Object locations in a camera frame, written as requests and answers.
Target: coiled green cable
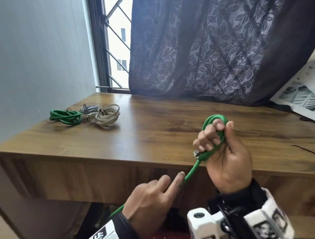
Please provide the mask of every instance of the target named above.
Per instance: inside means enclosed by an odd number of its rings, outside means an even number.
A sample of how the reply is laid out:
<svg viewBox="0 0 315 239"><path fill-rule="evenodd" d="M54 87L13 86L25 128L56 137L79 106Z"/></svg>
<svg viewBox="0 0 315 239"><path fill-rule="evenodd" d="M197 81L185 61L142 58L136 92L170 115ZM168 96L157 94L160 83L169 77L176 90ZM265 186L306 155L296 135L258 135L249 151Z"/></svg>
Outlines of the coiled green cable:
<svg viewBox="0 0 315 239"><path fill-rule="evenodd" d="M202 130L205 130L207 125L210 125L213 123L214 120L216 119L221 119L224 123L224 125L229 122L224 115L221 114L214 114L210 116L209 118L206 119L206 121L203 123ZM184 182L188 181L191 176L195 173L197 168L199 167L199 164L201 161L206 161L208 158L210 158L220 147L221 145L225 142L225 136L224 136L224 131L217 131L218 136L220 137L221 143L219 145L214 145L213 149L211 151L204 151L197 157L197 161L195 165L192 167L192 169L189 171L189 173L186 175ZM116 209L110 216L109 218L112 218L116 213L121 211L125 205L120 206L118 209Z"/></svg>
<svg viewBox="0 0 315 239"><path fill-rule="evenodd" d="M66 125L78 125L81 123L82 113L68 110L51 110L50 120L60 121Z"/></svg>

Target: fingernail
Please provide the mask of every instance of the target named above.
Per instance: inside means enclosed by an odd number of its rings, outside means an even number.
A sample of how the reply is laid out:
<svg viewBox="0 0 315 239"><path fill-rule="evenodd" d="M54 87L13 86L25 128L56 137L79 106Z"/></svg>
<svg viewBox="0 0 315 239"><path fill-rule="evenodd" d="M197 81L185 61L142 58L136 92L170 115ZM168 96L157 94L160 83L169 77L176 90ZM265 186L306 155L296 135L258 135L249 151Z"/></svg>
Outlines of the fingernail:
<svg viewBox="0 0 315 239"><path fill-rule="evenodd" d="M199 148L199 151L200 151L200 152L205 151L204 147L202 147L202 146L199 146L198 148Z"/></svg>
<svg viewBox="0 0 315 239"><path fill-rule="evenodd" d="M219 145L219 144L221 143L221 141L220 141L219 139L214 139L214 140L213 140L213 143L214 143L215 145Z"/></svg>
<svg viewBox="0 0 315 239"><path fill-rule="evenodd" d="M221 123L218 123L217 128L218 128L218 130L222 130L224 128L224 125Z"/></svg>
<svg viewBox="0 0 315 239"><path fill-rule="evenodd" d="M208 151L213 149L213 147L210 144L206 144L206 148L207 148Z"/></svg>

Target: round hole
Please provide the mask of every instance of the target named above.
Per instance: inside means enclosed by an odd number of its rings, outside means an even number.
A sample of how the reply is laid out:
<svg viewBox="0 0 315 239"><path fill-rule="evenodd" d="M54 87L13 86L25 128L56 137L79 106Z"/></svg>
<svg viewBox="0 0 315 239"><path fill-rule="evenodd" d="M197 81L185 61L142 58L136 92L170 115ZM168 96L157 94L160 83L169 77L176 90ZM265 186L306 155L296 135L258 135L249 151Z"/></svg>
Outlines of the round hole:
<svg viewBox="0 0 315 239"><path fill-rule="evenodd" d="M204 217L204 213L195 213L194 217L195 218L203 218Z"/></svg>

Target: dark curtain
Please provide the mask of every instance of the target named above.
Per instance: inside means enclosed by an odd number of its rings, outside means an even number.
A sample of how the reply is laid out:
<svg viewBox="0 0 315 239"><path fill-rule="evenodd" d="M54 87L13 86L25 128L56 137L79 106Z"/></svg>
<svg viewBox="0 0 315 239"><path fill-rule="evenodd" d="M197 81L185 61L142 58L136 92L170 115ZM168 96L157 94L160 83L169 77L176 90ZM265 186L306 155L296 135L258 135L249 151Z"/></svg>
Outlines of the dark curtain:
<svg viewBox="0 0 315 239"><path fill-rule="evenodd" d="M133 0L132 94L261 105L315 48L314 0Z"/></svg>

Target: wooden table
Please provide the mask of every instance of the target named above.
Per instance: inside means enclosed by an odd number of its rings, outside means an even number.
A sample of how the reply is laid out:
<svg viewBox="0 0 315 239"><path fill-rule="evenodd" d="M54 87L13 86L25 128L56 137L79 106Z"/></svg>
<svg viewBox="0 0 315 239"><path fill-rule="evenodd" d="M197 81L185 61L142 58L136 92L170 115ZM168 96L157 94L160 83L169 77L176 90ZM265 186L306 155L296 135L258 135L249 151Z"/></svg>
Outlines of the wooden table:
<svg viewBox="0 0 315 239"><path fill-rule="evenodd" d="M1 165L25 196L122 204L136 185L172 178L195 163L192 142L205 119L223 114L253 156L255 178L289 215L315 215L315 124L266 107L197 99L95 93L71 106L116 103L114 126L67 126L45 120L0 146ZM215 188L201 167L176 205L205 206Z"/></svg>

